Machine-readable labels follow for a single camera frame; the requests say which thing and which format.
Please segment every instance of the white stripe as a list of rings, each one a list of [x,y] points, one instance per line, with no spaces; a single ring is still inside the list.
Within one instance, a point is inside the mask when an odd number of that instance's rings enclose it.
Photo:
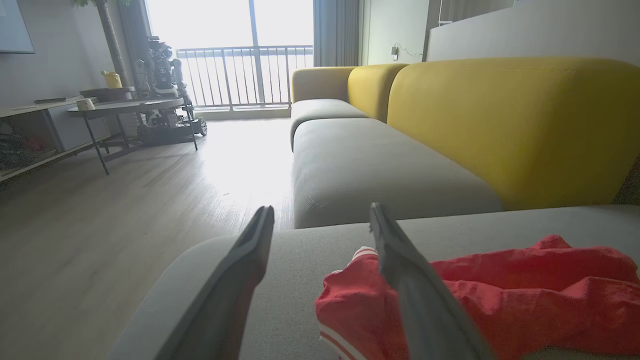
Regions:
[[[363,246],[361,248],[358,249],[358,251],[356,251],[353,254],[353,257],[351,258],[351,260],[354,260],[355,258],[357,258],[358,256],[362,255],[362,254],[374,254],[374,255],[378,255],[378,251],[372,247],[368,247],[368,246]]]
[[[340,334],[333,331],[333,329],[329,328],[326,325],[320,324],[320,331],[331,336],[338,344],[344,347],[356,359],[367,360],[367,358],[364,357],[355,347],[353,347],[353,345],[349,344],[348,341],[346,341],[342,336],[340,336]]]
[[[357,259],[357,258],[359,258],[360,256],[363,256],[363,255],[375,255],[375,256],[377,256],[378,253],[375,252],[375,251],[371,251],[371,250],[361,251],[361,252],[358,253],[358,255],[354,256],[353,259],[351,259],[351,261],[353,261],[353,260],[355,260],[355,259]]]
[[[351,360],[347,354],[345,354],[342,349],[340,349],[336,344],[332,343],[329,339],[325,339],[324,336],[320,335],[320,340],[324,341],[327,345],[329,345],[333,351],[338,353],[338,356],[343,360]]]

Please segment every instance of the sofa seat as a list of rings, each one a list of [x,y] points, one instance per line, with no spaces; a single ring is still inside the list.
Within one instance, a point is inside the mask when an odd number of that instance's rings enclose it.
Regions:
[[[305,121],[315,119],[366,118],[367,114],[348,102],[337,99],[312,99],[296,101],[291,105],[291,149],[296,129]]]
[[[640,263],[640,208],[635,206],[508,211],[398,223],[431,261],[529,247],[549,234],[558,234],[574,247],[609,246]],[[108,359],[151,360],[154,349],[173,329],[236,238],[205,241],[180,255],[151,289]],[[369,224],[275,233],[266,274],[253,294],[239,358],[337,359],[336,353],[319,340],[314,300],[322,293],[324,277],[343,269],[361,246],[375,247]],[[545,348],[526,357],[621,358],[559,348]]]
[[[399,219],[502,211],[482,179],[374,119],[320,119],[294,141],[294,226],[366,222],[380,202]]]

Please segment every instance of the cable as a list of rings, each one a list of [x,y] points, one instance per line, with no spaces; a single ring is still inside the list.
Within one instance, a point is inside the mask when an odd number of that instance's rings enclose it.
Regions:
[[[418,55],[422,56],[422,53],[413,53],[413,54],[412,54],[412,53],[410,53],[407,49],[405,49],[404,47],[402,47],[402,45],[400,45],[400,43],[399,43],[399,42],[396,42],[396,43],[394,44],[394,46],[397,46],[397,47],[398,47],[398,49],[400,49],[400,50],[402,50],[402,51],[406,52],[406,53],[407,53],[407,55],[409,55],[409,56],[418,56]]]

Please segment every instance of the yellow watering can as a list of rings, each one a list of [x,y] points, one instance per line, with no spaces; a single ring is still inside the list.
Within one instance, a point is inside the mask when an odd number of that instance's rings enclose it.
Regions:
[[[110,89],[118,89],[122,88],[122,82],[120,81],[120,75],[115,72],[101,72],[102,76],[104,76],[104,80],[107,82],[107,87]]]

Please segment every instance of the wheel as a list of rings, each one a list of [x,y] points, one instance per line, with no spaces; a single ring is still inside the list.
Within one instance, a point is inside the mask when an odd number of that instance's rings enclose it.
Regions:
[[[198,123],[200,123],[200,134],[202,136],[207,136],[207,121],[202,117],[198,118]]]
[[[138,126],[138,139],[144,145],[152,144],[154,142],[154,131],[148,126],[140,125]]]

